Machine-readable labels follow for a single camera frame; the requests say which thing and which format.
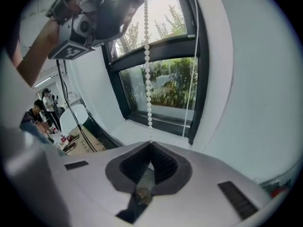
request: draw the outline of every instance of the table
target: table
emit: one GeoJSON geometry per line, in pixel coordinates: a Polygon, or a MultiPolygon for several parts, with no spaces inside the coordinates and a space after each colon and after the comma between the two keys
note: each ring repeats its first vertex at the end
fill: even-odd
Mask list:
{"type": "MultiPolygon", "coordinates": [[[[96,151],[103,151],[106,150],[105,147],[82,125],[80,124],[84,134],[86,137],[89,139],[93,147],[96,149],[96,151]]],[[[86,143],[83,135],[81,134],[79,128],[76,126],[70,133],[69,135],[79,135],[79,138],[76,139],[74,142],[76,143],[76,147],[69,151],[67,154],[68,155],[81,155],[81,154],[86,154],[86,153],[93,153],[91,148],[88,146],[86,143]]]]}

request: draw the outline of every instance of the white shirt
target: white shirt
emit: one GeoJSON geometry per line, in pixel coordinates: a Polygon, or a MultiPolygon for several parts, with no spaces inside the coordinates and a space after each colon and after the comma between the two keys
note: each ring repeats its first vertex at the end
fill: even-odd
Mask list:
{"type": "Polygon", "coordinates": [[[20,76],[6,51],[0,54],[0,125],[19,128],[27,106],[33,101],[33,89],[20,76]]]}
{"type": "Polygon", "coordinates": [[[48,97],[45,96],[44,98],[42,98],[42,101],[43,101],[44,106],[46,107],[46,110],[48,112],[54,112],[53,104],[52,104],[51,100],[48,97]]]}

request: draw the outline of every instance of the black window frame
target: black window frame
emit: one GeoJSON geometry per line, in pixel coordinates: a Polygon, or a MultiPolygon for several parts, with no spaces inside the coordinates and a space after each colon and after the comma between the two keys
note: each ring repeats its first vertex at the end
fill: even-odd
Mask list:
{"type": "MultiPolygon", "coordinates": [[[[184,15],[187,35],[175,36],[150,43],[150,61],[160,61],[173,58],[194,57],[196,45],[196,7],[194,0],[179,0],[184,15]]],[[[198,42],[198,82],[196,93],[196,104],[193,120],[190,128],[186,127],[185,137],[189,144],[193,144],[200,120],[207,93],[208,74],[209,74],[209,48],[207,32],[203,14],[198,6],[199,13],[199,42],[198,42]]],[[[132,50],[119,58],[115,56],[112,59],[112,43],[102,45],[102,52],[105,66],[115,92],[119,108],[125,119],[129,119],[143,125],[148,125],[147,116],[142,112],[131,112],[127,96],[125,95],[124,85],[120,77],[120,71],[144,64],[144,48],[132,50]]],[[[153,118],[153,127],[162,131],[181,135],[184,127],[184,120],[172,119],[166,116],[158,115],[153,118]]]]}

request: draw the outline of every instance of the jeans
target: jeans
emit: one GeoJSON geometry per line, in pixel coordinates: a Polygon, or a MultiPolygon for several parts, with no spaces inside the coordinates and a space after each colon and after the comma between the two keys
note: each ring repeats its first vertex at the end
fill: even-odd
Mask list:
{"type": "MultiPolygon", "coordinates": [[[[39,131],[32,121],[22,122],[20,124],[20,129],[36,136],[43,144],[50,144],[50,141],[39,131]]],[[[63,150],[60,150],[57,147],[56,149],[58,150],[59,156],[67,155],[63,150]]]]}

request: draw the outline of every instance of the window pane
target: window pane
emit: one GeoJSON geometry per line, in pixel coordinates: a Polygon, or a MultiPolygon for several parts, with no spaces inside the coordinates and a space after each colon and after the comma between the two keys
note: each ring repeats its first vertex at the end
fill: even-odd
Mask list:
{"type": "MultiPolygon", "coordinates": [[[[189,121],[193,119],[194,115],[198,79],[197,64],[194,58],[151,62],[151,110],[153,114],[176,119],[185,118],[193,66],[195,73],[192,91],[189,96],[187,115],[189,121]]],[[[131,111],[147,113],[144,65],[122,70],[120,76],[131,111]]]]}
{"type": "MultiPolygon", "coordinates": [[[[148,0],[149,43],[186,35],[187,29],[179,0],[148,0]]],[[[120,57],[143,46],[144,6],[134,15],[125,35],[116,41],[116,53],[120,57]]]]}

